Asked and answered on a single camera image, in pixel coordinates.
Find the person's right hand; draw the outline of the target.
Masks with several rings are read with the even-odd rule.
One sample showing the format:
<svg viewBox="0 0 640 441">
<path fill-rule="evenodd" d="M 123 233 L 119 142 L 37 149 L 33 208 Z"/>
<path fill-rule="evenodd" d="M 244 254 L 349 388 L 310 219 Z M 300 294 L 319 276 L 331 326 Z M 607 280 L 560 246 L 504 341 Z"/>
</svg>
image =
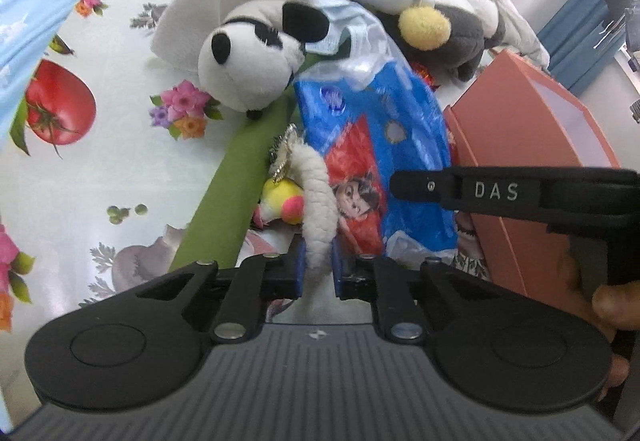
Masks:
<svg viewBox="0 0 640 441">
<path fill-rule="evenodd" d="M 574 257 L 562 253 L 558 266 L 559 278 L 565 287 L 563 309 L 596 326 L 612 343 L 617 331 L 639 329 L 639 282 L 624 285 L 600 285 L 588 299 L 582 292 L 582 278 Z"/>
</svg>

